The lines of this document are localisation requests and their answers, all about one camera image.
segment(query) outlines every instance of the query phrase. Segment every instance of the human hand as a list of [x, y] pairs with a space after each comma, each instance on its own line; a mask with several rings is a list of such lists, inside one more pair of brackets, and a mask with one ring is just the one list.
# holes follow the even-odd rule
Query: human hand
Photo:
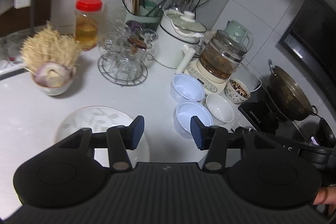
[[326, 204], [329, 205], [328, 215], [331, 215], [336, 208], [336, 186], [321, 187], [313, 205]]

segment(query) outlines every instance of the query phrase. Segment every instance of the onion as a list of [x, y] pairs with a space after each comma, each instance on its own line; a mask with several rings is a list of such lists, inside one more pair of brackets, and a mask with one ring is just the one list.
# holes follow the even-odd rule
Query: onion
[[43, 64], [35, 73], [35, 81], [47, 88], [56, 88], [64, 85], [71, 78], [71, 72], [67, 67], [48, 62]]

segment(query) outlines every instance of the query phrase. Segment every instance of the glass lid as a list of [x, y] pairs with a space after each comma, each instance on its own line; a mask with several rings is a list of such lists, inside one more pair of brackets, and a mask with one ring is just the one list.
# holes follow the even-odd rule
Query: glass lid
[[166, 10], [165, 14], [173, 21], [173, 24], [183, 30], [190, 32], [206, 32], [207, 27], [196, 21], [195, 14], [185, 11], [183, 14], [177, 11]]

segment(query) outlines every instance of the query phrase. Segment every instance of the ribbed black surface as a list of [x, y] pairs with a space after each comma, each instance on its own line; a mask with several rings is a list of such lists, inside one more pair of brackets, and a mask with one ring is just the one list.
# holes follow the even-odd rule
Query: ribbed black surface
[[319, 224], [326, 220], [310, 206], [272, 211], [251, 205], [237, 197], [220, 175], [204, 173], [197, 164], [139, 163], [132, 172], [113, 175], [105, 189], [86, 203], [63, 210], [24, 205], [5, 222]]

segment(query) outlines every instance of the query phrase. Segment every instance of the plate rim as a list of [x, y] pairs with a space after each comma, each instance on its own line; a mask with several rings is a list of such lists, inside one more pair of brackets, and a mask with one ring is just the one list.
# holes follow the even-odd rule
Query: plate rim
[[[122, 111], [120, 111], [120, 110], [118, 110], [118, 109], [115, 109], [115, 108], [113, 108], [113, 107], [109, 107], [109, 106], [85, 106], [85, 107], [81, 107], [81, 108], [78, 108], [78, 109], [74, 110], [74, 111], [71, 112], [70, 114], [68, 114], [68, 115], [67, 115], [67, 116], [66, 116], [66, 117], [59, 123], [59, 125], [58, 125], [58, 127], [57, 127], [57, 129], [56, 129], [56, 131], [55, 131], [55, 133], [54, 133], [54, 137], [53, 137], [53, 145], [55, 145], [55, 144], [57, 144], [59, 141], [61, 141], [61, 140], [59, 140], [58, 142], [56, 141], [56, 135], [57, 135], [57, 133], [59, 132], [59, 130], [60, 130], [60, 128], [61, 128], [61, 125], [64, 123], [64, 121], [65, 121], [66, 119], [68, 119], [71, 115], [73, 115], [74, 113], [76, 113], [76, 112], [78, 112], [78, 111], [80, 111], [80, 110], [83, 110], [83, 109], [85, 109], [85, 108], [92, 108], [92, 107], [105, 107], [105, 108], [110, 108], [110, 109], [113, 109], [113, 110], [115, 110], [115, 111], [117, 111], [117, 112], [122, 113], [123, 115], [127, 116], [128, 118], [130, 118], [132, 121], [134, 120], [130, 115], [126, 114], [125, 112], [122, 112]], [[145, 137], [145, 140], [146, 140], [146, 143], [147, 143], [147, 146], [148, 146], [148, 162], [151, 162], [150, 146], [149, 146], [149, 141], [148, 141], [148, 138], [147, 138], [147, 136], [146, 136], [146, 132], [145, 132], [145, 131], [143, 132], [143, 136]]]

